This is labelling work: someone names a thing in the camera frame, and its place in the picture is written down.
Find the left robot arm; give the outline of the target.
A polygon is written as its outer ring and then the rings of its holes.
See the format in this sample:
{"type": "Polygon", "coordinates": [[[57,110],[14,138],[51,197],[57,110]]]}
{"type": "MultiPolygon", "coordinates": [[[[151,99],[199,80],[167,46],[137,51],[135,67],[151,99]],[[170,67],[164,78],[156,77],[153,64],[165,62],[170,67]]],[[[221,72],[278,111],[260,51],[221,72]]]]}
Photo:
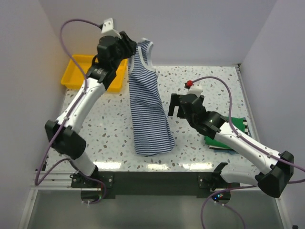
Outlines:
{"type": "Polygon", "coordinates": [[[51,147],[65,155],[82,175],[82,182],[88,187],[98,184],[96,165],[85,152],[86,141],[79,135],[81,126],[96,101],[107,91],[117,76],[122,60],[136,53],[136,42],[126,32],[118,36],[102,36],[97,46],[97,55],[74,100],[56,119],[47,121],[45,130],[51,147]]]}

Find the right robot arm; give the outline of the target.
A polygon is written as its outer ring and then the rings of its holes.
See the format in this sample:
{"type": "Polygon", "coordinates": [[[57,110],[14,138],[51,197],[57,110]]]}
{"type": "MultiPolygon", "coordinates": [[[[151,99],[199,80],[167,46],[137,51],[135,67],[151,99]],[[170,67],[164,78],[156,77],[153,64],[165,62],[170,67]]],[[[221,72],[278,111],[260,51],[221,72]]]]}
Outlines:
{"type": "Polygon", "coordinates": [[[294,174],[294,156],[270,149],[257,142],[218,112],[206,111],[204,96],[172,94],[169,116],[178,107],[177,117],[186,119],[199,134],[225,144],[249,160],[255,168],[251,171],[222,163],[212,176],[213,184],[224,187],[227,183],[243,183],[259,187],[265,194],[278,198],[294,174]]]}

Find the green tank top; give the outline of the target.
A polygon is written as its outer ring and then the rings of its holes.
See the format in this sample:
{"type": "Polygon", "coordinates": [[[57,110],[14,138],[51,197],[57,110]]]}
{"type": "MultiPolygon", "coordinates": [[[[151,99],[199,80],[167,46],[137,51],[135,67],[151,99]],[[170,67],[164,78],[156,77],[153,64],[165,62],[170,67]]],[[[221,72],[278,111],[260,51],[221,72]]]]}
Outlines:
{"type": "Polygon", "coordinates": [[[220,132],[215,134],[214,140],[227,145],[237,153],[243,154],[249,150],[249,147],[241,137],[247,137],[247,135],[233,125],[231,119],[231,122],[225,122],[220,127],[220,132]]]}

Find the blue striped tank top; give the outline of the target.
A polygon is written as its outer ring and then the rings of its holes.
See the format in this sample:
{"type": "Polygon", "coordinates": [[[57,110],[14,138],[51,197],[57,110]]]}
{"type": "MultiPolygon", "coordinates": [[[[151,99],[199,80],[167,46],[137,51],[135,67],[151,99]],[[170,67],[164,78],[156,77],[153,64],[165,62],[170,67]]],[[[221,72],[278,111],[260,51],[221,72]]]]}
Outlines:
{"type": "Polygon", "coordinates": [[[128,60],[130,110],[136,154],[154,156],[170,152],[175,141],[158,90],[158,75],[151,54],[153,42],[143,38],[128,60]]]}

